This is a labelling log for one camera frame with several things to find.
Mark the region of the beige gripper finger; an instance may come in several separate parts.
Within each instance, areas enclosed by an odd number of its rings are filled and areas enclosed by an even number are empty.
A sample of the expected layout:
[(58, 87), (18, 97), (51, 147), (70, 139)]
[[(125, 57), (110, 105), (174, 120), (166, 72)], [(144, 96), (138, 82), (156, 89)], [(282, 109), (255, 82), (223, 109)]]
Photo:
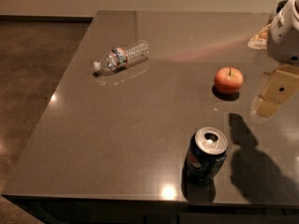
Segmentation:
[(299, 67), (283, 64), (265, 73), (265, 77), (254, 101), (253, 113), (271, 118), (299, 90)]

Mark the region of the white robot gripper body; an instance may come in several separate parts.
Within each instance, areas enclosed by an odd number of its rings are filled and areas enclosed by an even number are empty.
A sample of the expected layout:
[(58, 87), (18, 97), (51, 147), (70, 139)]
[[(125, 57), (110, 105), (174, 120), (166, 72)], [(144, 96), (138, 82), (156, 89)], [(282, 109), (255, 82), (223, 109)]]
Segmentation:
[(267, 52), (279, 63), (299, 64), (299, 0), (278, 4), (270, 23)]

